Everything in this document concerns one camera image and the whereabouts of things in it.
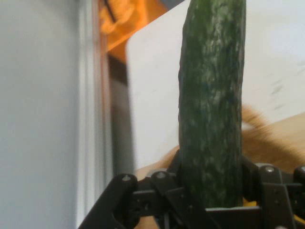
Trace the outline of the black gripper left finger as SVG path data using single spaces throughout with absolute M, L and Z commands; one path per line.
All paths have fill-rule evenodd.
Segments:
M 138 180 L 132 174 L 114 177 L 81 229 L 134 229 L 152 217 L 159 229 L 213 229 L 214 220 L 190 197 L 179 180 L 180 153 L 169 167 Z

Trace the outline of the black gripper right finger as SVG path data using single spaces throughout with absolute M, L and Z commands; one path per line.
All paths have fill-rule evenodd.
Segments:
M 305 167 L 286 173 L 274 165 L 242 157 L 243 195 L 255 201 L 264 229 L 305 227 Z

